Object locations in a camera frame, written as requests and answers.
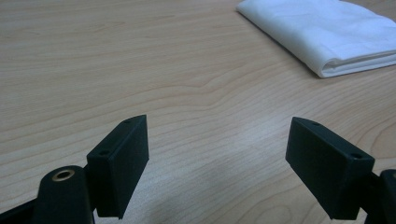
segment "white towel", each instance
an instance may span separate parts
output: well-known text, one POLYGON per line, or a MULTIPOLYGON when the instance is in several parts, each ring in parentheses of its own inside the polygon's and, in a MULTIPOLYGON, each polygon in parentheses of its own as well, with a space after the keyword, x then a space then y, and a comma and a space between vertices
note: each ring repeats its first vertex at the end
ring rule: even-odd
POLYGON ((396 64, 396 23, 338 0, 245 0, 237 10, 320 77, 396 64))

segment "white napkin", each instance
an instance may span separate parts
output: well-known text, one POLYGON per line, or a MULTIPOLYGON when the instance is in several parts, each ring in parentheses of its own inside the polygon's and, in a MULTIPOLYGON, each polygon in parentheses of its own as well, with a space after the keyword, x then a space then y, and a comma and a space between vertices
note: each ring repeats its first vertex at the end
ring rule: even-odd
POLYGON ((245 0, 237 10, 320 77, 396 64, 396 23, 338 0, 245 0))

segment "hole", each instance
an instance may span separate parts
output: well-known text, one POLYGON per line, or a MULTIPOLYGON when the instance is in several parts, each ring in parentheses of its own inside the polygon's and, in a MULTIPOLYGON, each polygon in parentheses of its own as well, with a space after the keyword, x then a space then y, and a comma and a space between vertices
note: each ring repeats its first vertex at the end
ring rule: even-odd
POLYGON ((64 181, 74 175, 74 170, 62 170, 58 173, 56 173, 53 177, 52 180, 55 182, 60 182, 64 181))
POLYGON ((107 155, 108 153, 110 153, 109 150, 103 150, 103 151, 99 152, 99 155, 105 156, 105 155, 107 155))
POLYGON ((352 153, 352 154, 350 154, 354 159, 361 159, 362 158, 362 156, 361 156, 361 154, 358 154, 358 153, 352 153))

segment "light wood surface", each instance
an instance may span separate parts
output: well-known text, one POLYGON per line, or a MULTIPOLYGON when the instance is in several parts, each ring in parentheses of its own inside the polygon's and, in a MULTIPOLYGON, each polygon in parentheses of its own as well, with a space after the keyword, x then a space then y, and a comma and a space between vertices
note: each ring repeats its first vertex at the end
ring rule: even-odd
MULTIPOLYGON (((121 221, 331 221, 284 160, 293 116, 396 168, 395 66, 319 79, 239 0, 1 1, 0 212, 36 196, 120 121, 148 115, 150 161, 121 221)), ((396 20, 394 0, 356 0, 396 20)))

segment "black plastic block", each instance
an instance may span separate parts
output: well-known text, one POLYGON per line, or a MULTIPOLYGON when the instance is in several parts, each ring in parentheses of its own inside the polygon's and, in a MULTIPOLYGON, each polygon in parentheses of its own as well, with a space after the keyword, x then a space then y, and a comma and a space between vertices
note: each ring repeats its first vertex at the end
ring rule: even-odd
POLYGON ((380 201, 388 223, 396 223, 396 170, 381 173, 380 201))
POLYGON ((293 118, 286 160, 330 218, 356 219, 357 191, 375 159, 326 127, 293 118))
POLYGON ((93 223, 84 169, 65 166, 41 179, 31 223, 93 223))
POLYGON ((121 122, 87 161, 90 196, 98 216, 122 218, 149 161, 146 116, 121 122))

